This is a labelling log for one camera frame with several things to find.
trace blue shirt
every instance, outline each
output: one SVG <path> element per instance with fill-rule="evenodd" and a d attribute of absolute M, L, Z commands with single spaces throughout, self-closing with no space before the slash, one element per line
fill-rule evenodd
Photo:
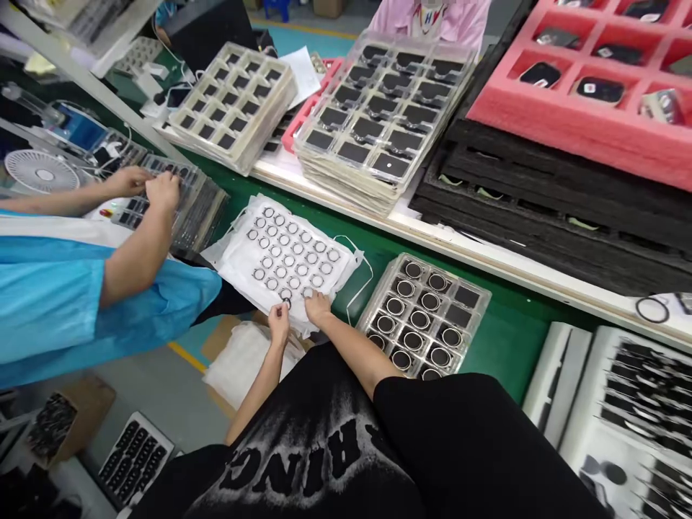
<path fill-rule="evenodd" d="M 0 236 L 0 389 L 164 345 L 221 289 L 216 272 L 167 260 L 146 292 L 99 310 L 113 250 Z"/>

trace black pants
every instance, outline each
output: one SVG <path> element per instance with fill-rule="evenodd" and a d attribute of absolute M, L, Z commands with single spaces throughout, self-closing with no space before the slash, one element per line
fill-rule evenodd
<path fill-rule="evenodd" d="M 178 259 L 183 263 L 187 263 L 191 267 L 207 266 L 202 265 L 200 262 L 185 259 L 183 257 L 178 257 Z M 245 299 L 240 292 L 233 288 L 233 285 L 226 282 L 226 280 L 221 280 L 221 291 L 218 293 L 218 296 L 216 296 L 216 299 L 214 299 L 210 305 L 207 306 L 204 312 L 199 315 L 192 325 L 195 326 L 196 324 L 201 324 L 207 319 L 211 319 L 212 317 L 219 315 L 238 315 L 254 310 L 256 310 L 254 304 Z"/>

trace hand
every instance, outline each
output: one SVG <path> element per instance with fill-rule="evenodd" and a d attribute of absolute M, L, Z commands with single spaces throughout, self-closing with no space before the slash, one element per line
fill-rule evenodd
<path fill-rule="evenodd" d="M 108 198 L 133 197 L 144 191 L 144 182 L 154 177 L 138 166 L 117 170 L 102 184 Z"/>
<path fill-rule="evenodd" d="M 180 199 L 180 177 L 171 172 L 161 173 L 146 183 L 146 195 L 152 208 L 175 211 Z"/>
<path fill-rule="evenodd" d="M 272 346 L 284 348 L 290 330 L 287 303 L 272 306 L 269 312 L 269 329 L 272 331 Z"/>
<path fill-rule="evenodd" d="M 312 297 L 305 298 L 305 312 L 310 322 L 321 329 L 325 319 L 333 317 L 332 302 L 322 292 L 313 290 Z"/>

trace blue stool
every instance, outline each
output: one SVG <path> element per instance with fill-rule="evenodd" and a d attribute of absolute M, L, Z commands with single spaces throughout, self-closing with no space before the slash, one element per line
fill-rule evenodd
<path fill-rule="evenodd" d="M 288 23 L 288 5 L 290 0 L 265 0 L 265 18 L 269 19 L 269 9 L 281 11 L 281 21 Z"/>

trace clear plastic tray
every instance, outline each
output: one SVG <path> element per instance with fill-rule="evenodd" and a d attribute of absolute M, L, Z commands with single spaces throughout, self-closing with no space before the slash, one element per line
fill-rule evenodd
<path fill-rule="evenodd" d="M 209 245 L 223 217 L 228 194 L 196 166 L 154 155 L 147 156 L 141 166 L 155 176 L 170 171 L 180 177 L 180 201 L 173 222 L 172 248 L 183 257 L 201 252 Z M 148 207 L 144 192 L 132 198 L 123 210 L 113 215 L 111 221 L 137 229 Z"/>
<path fill-rule="evenodd" d="M 296 136 L 307 175 L 396 200 L 455 110 L 475 58 L 458 44 L 365 31 Z"/>
<path fill-rule="evenodd" d="M 358 329 L 407 376 L 423 378 L 430 370 L 425 378 L 449 375 L 461 366 L 491 295 L 401 254 L 380 279 Z"/>
<path fill-rule="evenodd" d="M 247 176 L 296 92 L 288 65 L 226 43 L 169 122 Z"/>

